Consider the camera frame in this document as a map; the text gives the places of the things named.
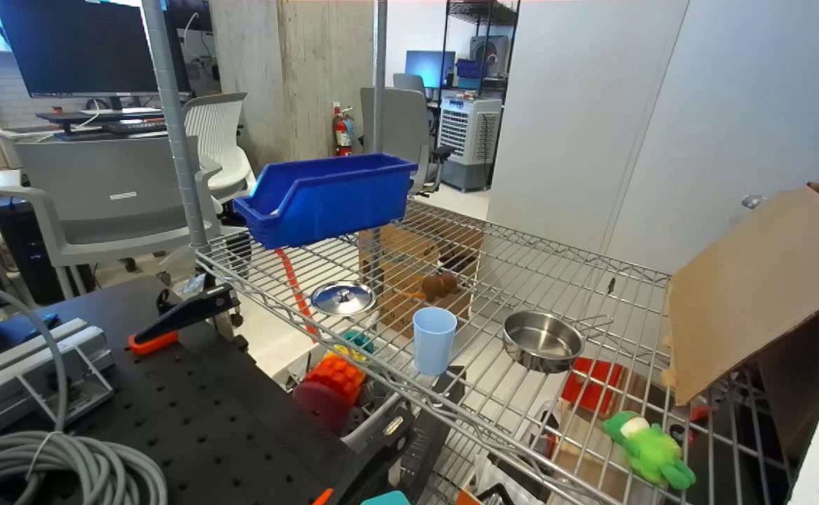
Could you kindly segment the round steel pot lid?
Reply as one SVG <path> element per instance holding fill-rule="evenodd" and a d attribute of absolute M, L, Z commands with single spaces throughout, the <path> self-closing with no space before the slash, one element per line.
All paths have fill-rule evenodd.
<path fill-rule="evenodd" d="M 376 307 L 376 292 L 366 285 L 325 285 L 308 296 L 322 316 L 360 318 Z"/>

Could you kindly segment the small steel pot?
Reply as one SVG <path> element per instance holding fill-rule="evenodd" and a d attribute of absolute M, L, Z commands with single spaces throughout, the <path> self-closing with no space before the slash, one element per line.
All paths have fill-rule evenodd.
<path fill-rule="evenodd" d="M 502 320 L 502 352 L 524 372 L 565 374 L 606 331 L 610 318 L 565 318 L 524 309 Z"/>

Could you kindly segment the brown round object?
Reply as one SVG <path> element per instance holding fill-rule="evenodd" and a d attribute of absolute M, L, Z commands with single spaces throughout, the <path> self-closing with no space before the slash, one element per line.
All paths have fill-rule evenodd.
<path fill-rule="evenodd" d="M 450 273 L 428 276 L 422 292 L 428 302 L 450 297 L 457 290 L 457 278 Z"/>

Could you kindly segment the light blue plastic cup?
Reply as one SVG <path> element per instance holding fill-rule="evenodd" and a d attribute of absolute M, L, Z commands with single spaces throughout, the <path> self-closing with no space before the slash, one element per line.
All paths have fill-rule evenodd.
<path fill-rule="evenodd" d="M 450 367 L 457 334 L 457 318 L 442 307 L 423 307 L 412 316 L 416 366 L 423 377 L 442 377 Z"/>

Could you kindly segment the blue plastic storage bin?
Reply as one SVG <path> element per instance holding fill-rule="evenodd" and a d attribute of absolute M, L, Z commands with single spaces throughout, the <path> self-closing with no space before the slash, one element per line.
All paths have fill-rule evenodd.
<path fill-rule="evenodd" d="M 412 172 L 392 154 L 270 164 L 233 212 L 262 248 L 303 248 L 402 219 Z"/>

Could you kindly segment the grey portable air cooler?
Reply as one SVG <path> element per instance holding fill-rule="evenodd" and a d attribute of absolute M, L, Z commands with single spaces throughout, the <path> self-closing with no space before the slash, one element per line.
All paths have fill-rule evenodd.
<path fill-rule="evenodd" d="M 444 164 L 447 185 L 457 192 L 486 192 L 492 185 L 500 122 L 500 100 L 442 102 L 437 144 L 453 150 Z"/>

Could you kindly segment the red fire extinguisher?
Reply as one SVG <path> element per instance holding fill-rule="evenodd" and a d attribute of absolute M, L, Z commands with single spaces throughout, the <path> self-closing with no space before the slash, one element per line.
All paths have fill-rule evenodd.
<path fill-rule="evenodd" d="M 341 102 L 335 104 L 335 154 L 338 158 L 353 154 L 353 116 Z"/>

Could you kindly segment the red plastic block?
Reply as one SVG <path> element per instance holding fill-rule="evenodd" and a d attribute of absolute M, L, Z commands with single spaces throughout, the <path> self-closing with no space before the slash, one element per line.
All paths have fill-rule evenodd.
<path fill-rule="evenodd" d="M 590 415 L 606 418 L 614 412 L 625 367 L 603 360 L 575 360 L 565 382 L 561 398 Z"/>

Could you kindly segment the white office chair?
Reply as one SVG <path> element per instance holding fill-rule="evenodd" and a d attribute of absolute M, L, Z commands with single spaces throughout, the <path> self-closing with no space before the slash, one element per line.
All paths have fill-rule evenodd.
<path fill-rule="evenodd" d="M 244 93 L 196 95 L 185 104 L 185 133 L 196 142 L 200 164 L 214 167 L 210 194 L 226 202 L 256 184 L 254 164 L 240 147 Z"/>

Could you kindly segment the grey office chair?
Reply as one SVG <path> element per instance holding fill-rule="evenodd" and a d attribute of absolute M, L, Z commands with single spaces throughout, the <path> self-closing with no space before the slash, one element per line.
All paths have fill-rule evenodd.
<path fill-rule="evenodd" d="M 0 194 L 33 208 L 66 297 L 85 290 L 80 268 L 192 241 L 165 139 L 31 142 L 18 158 L 0 172 Z"/>

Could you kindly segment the green plush toy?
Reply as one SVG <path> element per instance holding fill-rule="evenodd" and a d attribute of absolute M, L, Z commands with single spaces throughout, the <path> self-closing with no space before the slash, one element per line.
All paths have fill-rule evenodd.
<path fill-rule="evenodd" d="M 621 411 L 603 421 L 603 433 L 625 453 L 628 466 L 652 487 L 687 491 L 697 471 L 684 463 L 683 447 L 649 418 Z"/>

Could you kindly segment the brown cardboard box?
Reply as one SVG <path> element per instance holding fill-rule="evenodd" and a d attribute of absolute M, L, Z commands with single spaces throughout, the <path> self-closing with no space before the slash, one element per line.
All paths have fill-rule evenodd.
<path fill-rule="evenodd" d="M 767 201 L 693 255 L 672 278 L 667 341 L 680 407 L 750 366 L 801 454 L 819 421 L 819 192 Z"/>

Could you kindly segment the large black monitor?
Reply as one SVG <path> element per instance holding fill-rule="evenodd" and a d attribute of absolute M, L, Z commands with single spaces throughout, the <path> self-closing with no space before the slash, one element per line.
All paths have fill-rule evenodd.
<path fill-rule="evenodd" d="M 0 27 L 31 95 L 158 90 L 139 6 L 0 0 Z"/>

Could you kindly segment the black orange handled clamp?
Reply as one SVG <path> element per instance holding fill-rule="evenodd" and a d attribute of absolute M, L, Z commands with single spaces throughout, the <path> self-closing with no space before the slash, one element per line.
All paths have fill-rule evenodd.
<path fill-rule="evenodd" d="M 155 323 L 134 331 L 127 349 L 134 358 L 153 358 L 181 342 L 181 331 L 196 327 L 207 318 L 235 309 L 235 296 L 230 286 L 207 290 L 206 296 L 188 297 L 174 309 L 164 311 Z"/>

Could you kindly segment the grey aluminium rail bracket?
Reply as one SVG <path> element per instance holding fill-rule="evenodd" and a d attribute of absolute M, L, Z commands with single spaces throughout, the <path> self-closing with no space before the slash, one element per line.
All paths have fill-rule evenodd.
<path fill-rule="evenodd" d="M 113 398 L 113 352 L 105 331 L 81 318 L 57 327 L 53 341 L 68 372 L 66 421 L 80 421 Z M 0 433 L 28 415 L 53 426 L 57 411 L 59 377 L 47 342 L 33 337 L 0 352 Z"/>

